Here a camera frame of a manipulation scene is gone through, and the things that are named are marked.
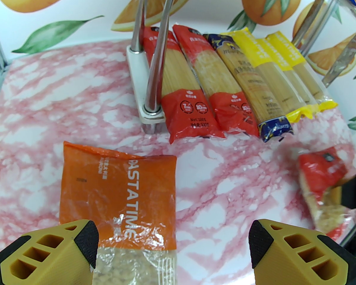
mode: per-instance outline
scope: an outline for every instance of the metal pole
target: metal pole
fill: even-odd
[[[135,53],[140,53],[143,51],[147,4],[148,0],[139,1],[139,8],[137,9],[136,20],[134,22],[133,37],[131,42],[131,50]]]
[[[147,86],[147,96],[144,109],[148,113],[158,113],[161,109],[161,86],[163,77],[163,68],[165,65],[165,53],[167,34],[169,32],[169,16],[171,6],[174,0],[166,0],[163,8],[161,24],[158,33],[155,53],[150,66],[150,75]]]

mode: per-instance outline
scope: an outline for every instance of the yellow spaghetti package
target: yellow spaghetti package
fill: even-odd
[[[264,78],[290,122],[298,122],[303,114],[311,114],[304,100],[248,28],[225,34],[232,36],[252,66]]]
[[[278,50],[288,64],[297,73],[312,96],[319,104],[319,110],[329,110],[338,104],[331,98],[322,81],[317,77],[306,59],[297,48],[280,32],[270,34],[266,39]]]
[[[304,100],[307,105],[307,109],[303,108],[303,115],[312,119],[312,114],[319,111],[319,105],[317,104],[314,96],[310,93],[303,81],[299,78],[296,72],[288,64],[288,62],[282,57],[282,55],[276,50],[276,48],[270,44],[266,39],[257,39],[259,45],[265,50],[266,53],[272,58],[275,64],[281,69],[286,78],[291,82],[294,89],[298,92],[299,96]]]
[[[269,86],[232,37],[219,34],[206,34],[204,37],[243,89],[256,117],[261,139],[267,142],[272,137],[282,139],[284,133],[293,134],[292,126]]]

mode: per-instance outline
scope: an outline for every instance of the orange pasta bag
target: orange pasta bag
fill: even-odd
[[[258,137],[257,123],[244,92],[212,45],[189,27],[174,25],[173,31],[209,98],[221,129]]]
[[[145,28],[144,49],[149,64],[155,51],[157,37],[157,27]],[[171,31],[167,39],[161,93],[170,143],[184,137],[224,137],[201,86]]]
[[[60,223],[95,222],[93,284],[112,284],[119,274],[121,284],[173,284],[176,160],[64,143]]]

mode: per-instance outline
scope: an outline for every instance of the transparent plastic window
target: transparent plastic window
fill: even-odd
[[[341,205],[339,184],[347,174],[335,147],[302,153],[298,158],[299,182],[316,230],[340,243],[353,227],[356,210]]]
[[[94,285],[175,284],[176,160],[64,143],[60,223],[95,222]]]

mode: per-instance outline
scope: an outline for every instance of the orange slice illustration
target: orange slice illustration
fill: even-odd
[[[328,70],[332,67],[334,62],[337,60],[339,55],[342,53],[347,44],[352,40],[355,34],[344,39],[337,45],[330,47],[328,49],[320,50],[318,52],[311,53],[307,56],[307,61],[314,69],[315,72],[326,75]],[[340,76],[347,74],[356,65],[356,54],[353,60],[348,64],[347,68],[341,72]]]
[[[188,0],[174,0],[170,15],[178,11]],[[161,20],[165,0],[148,0],[146,26]],[[139,0],[131,0],[112,25],[113,31],[132,31],[136,18]]]

